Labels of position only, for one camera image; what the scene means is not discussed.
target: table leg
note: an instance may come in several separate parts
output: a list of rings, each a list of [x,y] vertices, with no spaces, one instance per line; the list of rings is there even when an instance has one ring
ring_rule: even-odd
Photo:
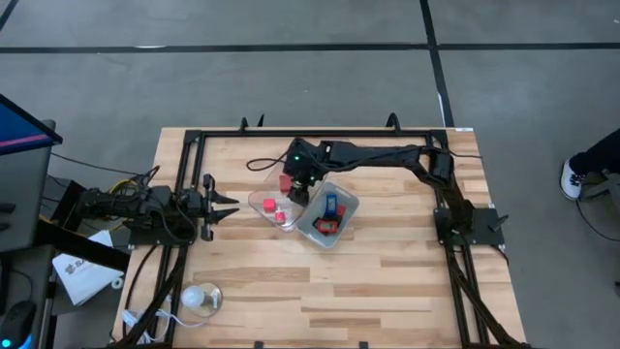
[[[46,244],[63,253],[114,270],[125,271],[129,265],[128,254],[40,220],[34,245]]]

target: light bulb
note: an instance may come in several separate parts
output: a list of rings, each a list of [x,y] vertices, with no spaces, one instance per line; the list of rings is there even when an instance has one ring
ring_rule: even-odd
[[[204,291],[198,286],[189,286],[181,295],[181,302],[187,307],[199,307],[204,303]]]

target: gray concrete floor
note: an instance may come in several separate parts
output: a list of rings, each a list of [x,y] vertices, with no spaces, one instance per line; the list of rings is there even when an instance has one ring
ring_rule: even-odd
[[[7,0],[0,0],[0,8]],[[614,0],[433,0],[440,43],[620,42]],[[21,0],[0,47],[424,42],[409,0]],[[558,191],[559,165],[620,127],[620,51],[442,52],[456,126],[474,127],[506,226],[530,343],[613,348],[620,246],[595,236]],[[149,168],[165,126],[440,126],[425,51],[0,54],[0,92],[65,138],[55,151]],[[119,175],[52,159],[52,175],[107,187]],[[605,199],[585,205],[620,237]],[[55,347],[103,345],[118,298],[59,319]]]

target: yellow wire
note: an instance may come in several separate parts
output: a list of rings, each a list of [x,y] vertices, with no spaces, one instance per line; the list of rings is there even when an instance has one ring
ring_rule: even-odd
[[[109,192],[110,194],[113,194],[113,193],[115,193],[115,192],[116,192],[116,190],[118,190],[120,187],[122,187],[123,185],[126,185],[126,184],[132,184],[132,185],[134,185],[134,186],[138,186],[138,184],[137,184],[137,183],[135,183],[135,182],[134,182],[133,180],[131,180],[131,179],[123,179],[123,180],[120,180],[118,183],[114,184],[114,186],[113,186],[111,189],[109,189],[109,191],[108,191],[108,192]],[[111,229],[110,229],[110,231],[111,231],[111,232],[115,232],[115,231],[117,231],[118,229],[120,229],[120,227],[122,227],[122,226],[123,226],[123,223],[121,222],[121,223],[117,224],[116,226],[114,226],[113,228],[111,228]]]
[[[39,214],[39,219],[41,219],[42,221],[46,222],[47,224],[55,225],[52,221],[47,219],[47,217],[43,216],[42,214]],[[57,226],[57,227],[62,229],[62,230],[65,230],[65,231],[67,231],[69,233],[76,234],[76,235],[79,235],[79,236],[84,236],[84,234],[80,234],[78,232],[70,231],[70,230],[68,230],[68,229],[66,229],[64,227],[60,227],[60,226]]]
[[[132,181],[131,179],[123,179],[123,180],[119,181],[118,183],[116,183],[116,184],[115,184],[115,185],[114,185],[111,189],[109,189],[109,191],[108,191],[108,192],[109,192],[110,194],[111,194],[111,193],[114,193],[114,192],[116,192],[116,190],[117,190],[117,189],[118,189],[121,185],[124,185],[124,184],[127,184],[127,183],[131,183],[131,184],[133,184],[133,185],[137,185],[137,184],[136,184],[134,181]]]
[[[41,219],[42,221],[48,223],[48,224],[53,224],[51,223],[51,221],[49,219],[47,219],[45,216],[43,216],[42,214],[39,214],[39,219]]]

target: person's leg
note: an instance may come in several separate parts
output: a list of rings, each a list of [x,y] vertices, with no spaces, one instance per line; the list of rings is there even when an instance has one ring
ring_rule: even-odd
[[[578,175],[599,173],[602,170],[620,170],[620,129],[603,138],[585,152],[569,160],[571,169]]]
[[[588,173],[610,170],[620,173],[620,129],[564,163],[560,186],[567,199],[577,200]]]

